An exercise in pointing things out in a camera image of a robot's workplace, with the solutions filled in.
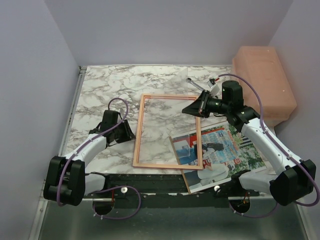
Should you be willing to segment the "pink photo frame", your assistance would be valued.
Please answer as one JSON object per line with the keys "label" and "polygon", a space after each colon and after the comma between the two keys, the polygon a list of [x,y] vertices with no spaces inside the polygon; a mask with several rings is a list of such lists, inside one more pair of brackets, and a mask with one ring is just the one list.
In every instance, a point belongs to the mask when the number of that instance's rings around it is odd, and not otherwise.
{"label": "pink photo frame", "polygon": [[142,127],[143,127],[144,110],[145,110],[145,100],[152,99],[152,98],[161,99],[161,100],[195,101],[198,98],[198,96],[183,95],[183,94],[155,94],[155,93],[143,93],[141,95],[132,166],[135,168],[150,168],[150,169],[202,170],[203,169],[202,138],[201,138],[202,135],[201,135],[201,121],[199,117],[195,118],[195,132],[197,137],[197,150],[198,150],[197,165],[139,163]]}

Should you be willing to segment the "aluminium extrusion rail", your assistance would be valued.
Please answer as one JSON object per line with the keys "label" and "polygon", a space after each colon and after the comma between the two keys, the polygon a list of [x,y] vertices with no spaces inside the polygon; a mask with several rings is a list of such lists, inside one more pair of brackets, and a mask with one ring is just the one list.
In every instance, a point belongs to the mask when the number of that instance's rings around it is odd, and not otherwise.
{"label": "aluminium extrusion rail", "polygon": [[45,189],[45,183],[46,181],[44,180],[41,186],[40,194],[39,194],[39,201],[45,201],[46,199],[44,198],[44,189]]}

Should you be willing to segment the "silver ratchet wrench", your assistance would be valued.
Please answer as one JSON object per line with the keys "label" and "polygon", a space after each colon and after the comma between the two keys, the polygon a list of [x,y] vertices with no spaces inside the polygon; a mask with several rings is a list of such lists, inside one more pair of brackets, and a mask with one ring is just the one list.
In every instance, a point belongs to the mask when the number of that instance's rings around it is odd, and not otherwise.
{"label": "silver ratchet wrench", "polygon": [[186,79],[186,82],[193,85],[194,87],[196,87],[198,90],[200,90],[201,92],[202,91],[205,91],[205,89],[203,87],[201,87],[200,85],[198,85],[197,83],[195,83],[191,78],[187,78]]}

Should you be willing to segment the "translucent orange plastic box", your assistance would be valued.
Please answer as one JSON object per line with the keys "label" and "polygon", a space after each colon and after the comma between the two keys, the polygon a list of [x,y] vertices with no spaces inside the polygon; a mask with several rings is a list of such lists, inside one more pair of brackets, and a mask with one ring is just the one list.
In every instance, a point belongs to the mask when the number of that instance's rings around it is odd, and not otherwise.
{"label": "translucent orange plastic box", "polygon": [[263,120],[275,127],[297,107],[291,86],[272,46],[242,46],[232,59],[231,73],[245,79],[258,93]]}

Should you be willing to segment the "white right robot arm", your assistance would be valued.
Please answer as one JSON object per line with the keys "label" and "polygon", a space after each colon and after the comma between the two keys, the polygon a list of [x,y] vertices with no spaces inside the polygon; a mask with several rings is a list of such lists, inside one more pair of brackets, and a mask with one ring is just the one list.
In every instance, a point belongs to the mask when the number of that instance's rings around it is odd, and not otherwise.
{"label": "white right robot arm", "polygon": [[316,165],[312,160],[302,160],[286,147],[265,125],[261,112],[244,104],[242,86],[234,80],[222,83],[222,98],[217,99],[207,90],[182,113],[208,118],[217,113],[226,117],[228,123],[247,137],[267,158],[276,175],[242,170],[231,178],[230,191],[241,196],[247,190],[272,195],[274,200],[286,206],[316,191]]}

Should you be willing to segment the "printed photo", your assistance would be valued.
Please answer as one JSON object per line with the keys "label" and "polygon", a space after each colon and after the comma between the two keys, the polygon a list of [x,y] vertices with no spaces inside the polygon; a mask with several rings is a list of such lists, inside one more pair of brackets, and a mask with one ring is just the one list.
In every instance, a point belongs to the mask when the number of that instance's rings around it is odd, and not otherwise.
{"label": "printed photo", "polygon": [[190,194],[224,184],[240,171],[267,168],[252,141],[227,121],[203,127],[201,143],[203,168],[181,170]]}

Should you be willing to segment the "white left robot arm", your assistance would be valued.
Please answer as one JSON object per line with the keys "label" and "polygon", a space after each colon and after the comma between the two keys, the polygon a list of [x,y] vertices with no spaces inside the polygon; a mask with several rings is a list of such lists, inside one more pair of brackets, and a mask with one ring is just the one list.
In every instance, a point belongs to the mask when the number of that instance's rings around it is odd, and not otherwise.
{"label": "white left robot arm", "polygon": [[89,163],[106,148],[134,140],[127,119],[115,110],[105,110],[102,121],[88,133],[87,139],[72,152],[54,156],[48,166],[43,197],[60,205],[77,206],[85,195],[95,192],[104,198],[111,185],[102,173],[86,172]]}

